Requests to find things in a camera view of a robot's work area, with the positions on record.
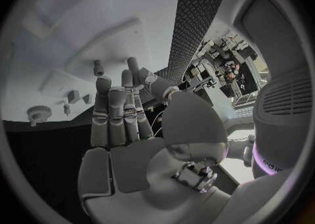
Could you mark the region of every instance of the round ceiling vent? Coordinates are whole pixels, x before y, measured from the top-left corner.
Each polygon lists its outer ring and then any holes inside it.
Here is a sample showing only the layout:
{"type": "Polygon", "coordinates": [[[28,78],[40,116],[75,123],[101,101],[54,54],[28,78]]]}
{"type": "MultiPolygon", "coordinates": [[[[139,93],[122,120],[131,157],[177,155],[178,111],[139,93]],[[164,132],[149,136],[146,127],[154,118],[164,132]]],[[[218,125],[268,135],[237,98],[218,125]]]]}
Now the round ceiling vent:
{"type": "Polygon", "coordinates": [[[30,125],[35,127],[36,123],[45,122],[51,116],[51,109],[46,106],[35,106],[28,109],[27,115],[30,125]]]}

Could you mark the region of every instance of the ventilation grille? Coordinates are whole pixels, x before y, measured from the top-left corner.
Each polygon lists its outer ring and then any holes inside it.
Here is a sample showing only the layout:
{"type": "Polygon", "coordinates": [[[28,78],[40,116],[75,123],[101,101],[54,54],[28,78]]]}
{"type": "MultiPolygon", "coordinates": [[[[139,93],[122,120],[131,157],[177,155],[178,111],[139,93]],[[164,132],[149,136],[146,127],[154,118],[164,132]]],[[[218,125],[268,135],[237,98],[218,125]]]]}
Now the ventilation grille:
{"type": "Polygon", "coordinates": [[[272,115],[303,114],[312,107],[312,87],[310,78],[270,89],[264,97],[263,109],[272,115]]]}

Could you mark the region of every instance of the wire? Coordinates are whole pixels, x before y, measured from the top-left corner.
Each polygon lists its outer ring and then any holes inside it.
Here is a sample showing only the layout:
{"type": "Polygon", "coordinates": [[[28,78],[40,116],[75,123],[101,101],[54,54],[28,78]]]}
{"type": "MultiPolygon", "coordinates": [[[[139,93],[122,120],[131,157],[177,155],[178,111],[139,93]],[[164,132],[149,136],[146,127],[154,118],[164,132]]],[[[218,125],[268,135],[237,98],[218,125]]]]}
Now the wire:
{"type": "Polygon", "coordinates": [[[157,132],[155,132],[155,134],[154,134],[154,136],[153,137],[155,137],[157,134],[158,134],[158,132],[160,132],[160,130],[162,129],[162,127],[161,128],[159,128],[158,130],[157,130],[157,132]]]}
{"type": "Polygon", "coordinates": [[[164,112],[164,110],[161,111],[161,112],[159,112],[159,113],[157,114],[157,116],[155,117],[153,123],[151,124],[151,128],[152,128],[152,126],[154,125],[154,123],[155,123],[156,119],[158,118],[158,116],[159,116],[161,113],[163,113],[163,112],[164,112]]]}

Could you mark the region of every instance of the cable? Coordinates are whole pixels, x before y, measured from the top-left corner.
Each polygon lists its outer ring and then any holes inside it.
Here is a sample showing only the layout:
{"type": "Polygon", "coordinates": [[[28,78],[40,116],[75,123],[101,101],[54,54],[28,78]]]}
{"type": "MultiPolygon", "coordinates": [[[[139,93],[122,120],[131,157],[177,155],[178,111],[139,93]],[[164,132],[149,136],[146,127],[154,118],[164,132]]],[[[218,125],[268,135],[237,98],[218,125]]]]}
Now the cable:
{"type": "Polygon", "coordinates": [[[160,130],[162,129],[162,127],[161,128],[159,128],[158,130],[157,130],[157,132],[155,132],[155,134],[154,134],[154,136],[153,137],[155,137],[157,134],[158,134],[158,132],[160,132],[160,130]]]}
{"type": "Polygon", "coordinates": [[[157,114],[157,116],[155,117],[153,123],[151,124],[151,128],[152,128],[152,126],[154,125],[154,123],[155,123],[156,119],[158,118],[158,116],[159,116],[161,113],[163,113],[163,112],[164,112],[164,110],[161,111],[161,112],[159,112],[159,113],[157,114]]]}

